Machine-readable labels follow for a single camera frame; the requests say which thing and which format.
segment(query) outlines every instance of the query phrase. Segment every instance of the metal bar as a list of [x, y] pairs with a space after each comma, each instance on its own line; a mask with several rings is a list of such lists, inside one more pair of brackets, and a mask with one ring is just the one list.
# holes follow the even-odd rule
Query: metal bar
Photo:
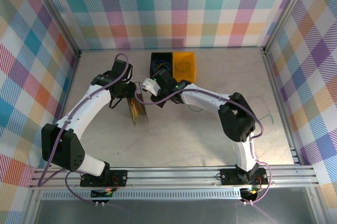
[[21, 217], [20, 223], [22, 224], [31, 224], [35, 222], [35, 218], [37, 215], [38, 207], [41, 202], [41, 192], [39, 190], [32, 191], [32, 195], [29, 199], [29, 204], [26, 206], [27, 209], [25, 212], [25, 215]]
[[[218, 188], [250, 188], [251, 185], [222, 186], [221, 181], [215, 176], [223, 168], [235, 168], [234, 166], [220, 167], [167, 167], [167, 168], [112, 168], [128, 171], [128, 182], [125, 189], [218, 189]], [[272, 187], [307, 187], [318, 186], [318, 180], [312, 166], [299, 165], [275, 165], [272, 166]], [[50, 176], [57, 169], [50, 169]], [[37, 182], [42, 174], [42, 169], [36, 170], [31, 189], [51, 190], [66, 189], [64, 179], [66, 172], [56, 175], [43, 187], [38, 188]], [[68, 184], [76, 189], [81, 188], [80, 175], [72, 173], [68, 178]]]
[[62, 8], [64, 10], [65, 15], [67, 16], [67, 21], [69, 23], [71, 23], [73, 29], [75, 29], [75, 32], [77, 33], [77, 43], [78, 46], [81, 49], [87, 49], [89, 48], [89, 45], [80, 29], [80, 26], [78, 25], [78, 22], [72, 12], [72, 10], [70, 9], [70, 6], [67, 2], [67, 0], [58, 0], [60, 2], [60, 4], [62, 5]]
[[[91, 189], [74, 190], [84, 199], [91, 197]], [[42, 200], [73, 200], [75, 197], [67, 190], [43, 191]], [[239, 188], [217, 189], [189, 189], [189, 190], [149, 190], [149, 189], [124, 189], [114, 192], [113, 197], [100, 198], [100, 200], [200, 200], [200, 199], [241, 199]]]
[[72, 88], [73, 88], [73, 85], [74, 85], [74, 79], [75, 79], [75, 76], [76, 76], [76, 73], [77, 73], [77, 69], [78, 69], [78, 65], [80, 63], [80, 59], [81, 59], [81, 54], [76, 58], [76, 62], [74, 63], [73, 74], [72, 74], [72, 76], [70, 78], [68, 89], [65, 92], [66, 93], [65, 94], [65, 99], [64, 99], [64, 101], [62, 103], [60, 117], [58, 119], [62, 118], [66, 114], [66, 109], [67, 109], [67, 105], [68, 105], [68, 99], [69, 99], [70, 93], [72, 92]]
[[49, 14], [52, 19], [55, 21], [56, 25], [60, 29], [62, 35], [65, 37], [68, 45], [72, 49], [73, 53], [77, 56], [80, 55], [80, 49], [77, 47], [75, 40], [73, 39], [73, 35], [69, 31], [67, 25], [64, 23], [58, 9], [56, 8], [53, 0], [42, 0], [44, 5], [46, 6]]
[[282, 124], [283, 124], [283, 128], [284, 128], [285, 135], [287, 137], [288, 143], [289, 143], [290, 147], [292, 148], [292, 150], [296, 151], [296, 156], [298, 158], [299, 164], [304, 165], [304, 160], [303, 160], [303, 157], [301, 155], [300, 147], [299, 147], [299, 145], [298, 145], [298, 143], [295, 139], [295, 133], [292, 129], [292, 126], [291, 126], [291, 123], [290, 123], [290, 120], [289, 120], [284, 102], [282, 100], [282, 94], [281, 94], [281, 91], [280, 91], [280, 89], [277, 85], [276, 76], [275, 76], [274, 72], [272, 71], [268, 55], [263, 56], [263, 61], [264, 61], [264, 64], [265, 64], [265, 67], [266, 67], [266, 70], [267, 70], [267, 73], [268, 73], [268, 76], [269, 76], [269, 81], [270, 81], [270, 84], [272, 86], [274, 98], [275, 98], [275, 101], [276, 101], [276, 104], [277, 104], [277, 109], [278, 109], [280, 117], [281, 117], [281, 121], [282, 121]]
[[318, 193], [319, 189], [318, 187], [308, 187], [306, 189], [314, 217], [319, 224], [332, 223], [328, 208], [325, 207], [324, 201], [320, 198], [320, 194]]
[[275, 29], [273, 33], [271, 34], [270, 38], [268, 39], [266, 46], [265, 46], [265, 51], [269, 51], [274, 42], [277, 40], [277, 38], [280, 36], [282, 28], [284, 27], [286, 21], [288, 20], [290, 14], [292, 13], [293, 9], [295, 8], [298, 0], [289, 0], [287, 6], [284, 8], [281, 17], [279, 18]]

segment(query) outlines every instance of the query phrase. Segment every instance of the checkered pattern wall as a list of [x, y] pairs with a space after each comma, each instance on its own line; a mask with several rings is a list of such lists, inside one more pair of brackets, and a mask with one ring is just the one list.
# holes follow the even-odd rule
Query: checkered pattern wall
[[18, 223], [75, 57], [41, 0], [0, 0], [0, 223]]
[[337, 0], [299, 0], [271, 52], [304, 161], [337, 221]]
[[54, 0], [83, 49], [261, 46], [287, 0]]

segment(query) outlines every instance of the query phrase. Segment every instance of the table surface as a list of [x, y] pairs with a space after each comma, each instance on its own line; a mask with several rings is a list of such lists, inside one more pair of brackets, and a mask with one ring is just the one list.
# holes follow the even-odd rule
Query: table surface
[[[173, 50], [127, 50], [84, 52], [79, 62], [66, 111], [83, 97], [93, 78], [110, 70], [115, 55], [125, 53], [133, 67], [132, 81], [149, 77], [151, 52]], [[201, 48], [196, 58], [196, 85], [217, 93], [241, 93], [262, 118], [264, 135], [255, 140], [255, 152], [268, 164], [293, 164], [282, 121], [258, 48]], [[150, 100], [150, 94], [144, 98]], [[164, 108], [146, 107], [145, 117], [134, 126], [127, 101], [115, 109], [103, 107], [85, 130], [81, 143], [86, 153], [112, 167], [158, 167], [236, 164], [234, 145], [224, 134], [219, 116], [193, 112], [187, 105], [167, 102]]]

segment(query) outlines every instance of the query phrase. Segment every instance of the purple cable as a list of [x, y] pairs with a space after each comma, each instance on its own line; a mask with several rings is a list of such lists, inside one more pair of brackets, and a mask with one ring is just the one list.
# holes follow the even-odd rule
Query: purple cable
[[[250, 110], [248, 110], [246, 107], [243, 107], [242, 105], [240, 105], [239, 103], [234, 102], [233, 100], [229, 100], [229, 99], [223, 98], [223, 97], [221, 97], [221, 96], [218, 96], [218, 95], [216, 95], [216, 94], [213, 94], [213, 93], [211, 93], [211, 92], [204, 91], [204, 90], [198, 90], [198, 89], [182, 89], [182, 90], [178, 90], [178, 91], [173, 92], [172, 94], [168, 95], [167, 97], [165, 97], [165, 98], [163, 98], [163, 99], [161, 99], [161, 100], [159, 100], [159, 101], [156, 101], [156, 102], [153, 102], [153, 103], [147, 103], [147, 102], [144, 102], [144, 101], [140, 100], [140, 99], [138, 98], [138, 96], [137, 96], [138, 90], [140, 90], [140, 89], [142, 89], [142, 88], [145, 88], [145, 86], [144, 86], [144, 85], [141, 85], [141, 86], [139, 86], [139, 87], [136, 89], [136, 91], [135, 91], [135, 98], [137, 99], [138, 102], [140, 102], [141, 104], [144, 104], [144, 105], [155, 105], [155, 104], [160, 104], [160, 103], [162, 103], [162, 102], [164, 102], [164, 101], [170, 99], [170, 98], [173, 97], [174, 95], [176, 95], [176, 94], [178, 94], [178, 93], [181, 93], [181, 92], [186, 92], [186, 91], [200, 92], [200, 93], [203, 93], [203, 94], [212, 96], [212, 97], [217, 98], [217, 99], [219, 98], [219, 99], [221, 99], [221, 100], [223, 100], [223, 101], [226, 101], [226, 102], [229, 102], [229, 103], [231, 103], [231, 104], [236, 105], [238, 108], [240, 108], [240, 109], [242, 109], [243, 111], [245, 111], [246, 113], [248, 113], [248, 114], [249, 114], [249, 115], [256, 121], [256, 123], [257, 123], [257, 124], [260, 126], [260, 128], [261, 128], [261, 132], [260, 132], [258, 135], [255, 135], [255, 136], [253, 136], [253, 137], [250, 138], [251, 155], [252, 155], [252, 158], [255, 159], [252, 140], [253, 140], [253, 139], [256, 139], [256, 138], [258, 138], [258, 137], [260, 137], [260, 136], [263, 134], [263, 132], [264, 132], [264, 127], [263, 127], [261, 121], [255, 116], [255, 114], [252, 113]], [[260, 161], [257, 160], [257, 159], [256, 159], [256, 162], [257, 162], [258, 164], [262, 164], [262, 165], [267, 166], [267, 168], [268, 168], [268, 170], [269, 170], [269, 174], [270, 174], [269, 176], [270, 176], [270, 177], [269, 177], [268, 186], [267, 186], [265, 192], [262, 194], [262, 196], [260, 196], [258, 199], [254, 200], [253, 202], [258, 202], [258, 201], [260, 201], [262, 198], [264, 198], [264, 196], [266, 195], [266, 193], [269, 191], [270, 184], [271, 184], [271, 181], [272, 181], [272, 170], [271, 170], [270, 166], [269, 166], [267, 163], [265, 163], [265, 162], [260, 162]]]
[[145, 88], [145, 85], [141, 85], [141, 86], [139, 86], [139, 87], [136, 89], [136, 91], [135, 91], [135, 98], [137, 99], [138, 102], [140, 102], [141, 104], [144, 104], [144, 105], [160, 104], [160, 103], [162, 103], [162, 102], [164, 102], [164, 101], [170, 99], [170, 98], [173, 97], [174, 95], [176, 95], [176, 94], [178, 94], [178, 93], [181, 93], [181, 92], [186, 92], [186, 91], [200, 92], [200, 93], [203, 93], [203, 94], [212, 96], [212, 97], [214, 97], [214, 98], [221, 99], [221, 100], [223, 100], [223, 101], [226, 101], [226, 102], [229, 102], [229, 103], [231, 103], [231, 104], [236, 105], [238, 108], [240, 108], [240, 109], [242, 109], [243, 111], [245, 111], [246, 113], [248, 113], [248, 114], [249, 114], [249, 115], [250, 115], [250, 116], [251, 116], [251, 117], [252, 117], [252, 118], [259, 124], [259, 126], [260, 126], [260, 128], [261, 128], [261, 132], [260, 132], [258, 135], [251, 137], [251, 140], [260, 137], [260, 136], [263, 134], [263, 132], [264, 132], [264, 128], [263, 128], [263, 125], [262, 125], [261, 121], [255, 116], [254, 113], [252, 113], [252, 112], [251, 112], [250, 110], [248, 110], [246, 107], [240, 105], [239, 103], [236, 103], [236, 102], [233, 101], [233, 100], [223, 98], [223, 97], [221, 97], [221, 96], [218, 96], [218, 95], [216, 95], [216, 94], [210, 93], [210, 92], [208, 92], [208, 91], [198, 90], [198, 89], [182, 89], [182, 90], [178, 90], [178, 91], [173, 92], [172, 94], [168, 95], [167, 97], [165, 97], [165, 98], [163, 98], [163, 99], [161, 99], [161, 100], [159, 100], [159, 101], [157, 101], [157, 102], [147, 103], [147, 102], [143, 102], [142, 100], [140, 100], [140, 99], [138, 98], [138, 96], [137, 96], [137, 92], [138, 92], [138, 90], [140, 90], [141, 88]]
[[74, 195], [76, 198], [86, 202], [86, 203], [89, 203], [89, 204], [94, 204], [96, 205], [94, 202], [92, 202], [91, 200], [87, 200], [87, 199], [83, 199], [81, 198], [79, 195], [77, 195], [72, 189], [70, 189], [69, 187], [69, 184], [68, 184], [68, 176], [70, 175], [70, 173], [72, 173], [72, 171], [68, 172], [68, 174], [65, 176], [65, 179], [64, 179], [64, 183], [65, 183], [65, 186], [68, 188], [68, 191], [70, 191], [70, 193], [72, 195]]
[[61, 173], [61, 172], [65, 172], [66, 169], [60, 169], [55, 171], [53, 174], [51, 174], [48, 178], [46, 178], [41, 184], [41, 186], [43, 186], [46, 182], [48, 182], [51, 178], [53, 178], [54, 176], [56, 176], [57, 174]]
[[56, 140], [55, 140], [55, 143], [53, 145], [53, 148], [52, 148], [52, 151], [51, 151], [51, 155], [49, 156], [49, 159], [47, 161], [47, 165], [46, 167], [44, 168], [43, 172], [42, 172], [42, 175], [37, 183], [37, 186], [38, 187], [41, 187], [43, 186], [46, 182], [49, 181], [50, 178], [52, 178], [52, 176], [50, 176], [49, 178], [47, 178], [46, 180], [43, 181], [44, 177], [46, 176], [46, 173], [48, 171], [48, 168], [49, 166], [51, 165], [52, 163], [52, 160], [53, 160], [53, 157], [54, 157], [54, 154], [56, 152], [56, 148], [57, 148], [57, 145], [58, 145], [58, 142], [60, 141], [60, 138], [62, 136], [62, 133], [64, 132], [65, 128], [67, 127], [67, 125], [69, 124], [70, 120], [73, 118], [74, 114], [79, 110], [79, 108], [89, 99], [91, 99], [94, 95], [96, 95], [98, 92], [106, 89], [106, 88], [109, 88], [111, 85], [115, 84], [116, 82], [118, 82], [120, 79], [122, 79], [122, 77], [125, 75], [127, 69], [128, 69], [128, 57], [125, 55], [125, 54], [122, 54], [122, 53], [119, 53], [116, 55], [115, 57], [115, 60], [120, 56], [124, 56], [125, 57], [125, 60], [126, 60], [126, 66], [125, 66], [125, 69], [123, 71], [123, 73], [118, 77], [116, 78], [114, 81], [112, 81], [111, 83], [99, 88], [98, 90], [94, 91], [93, 93], [91, 93], [89, 95], [89, 97], [86, 97], [85, 99], [83, 99], [74, 109], [73, 111], [69, 114], [68, 116], [68, 120], [65, 121], [65, 123], [63, 124], [60, 132], [58, 133], [57, 137], [56, 137]]

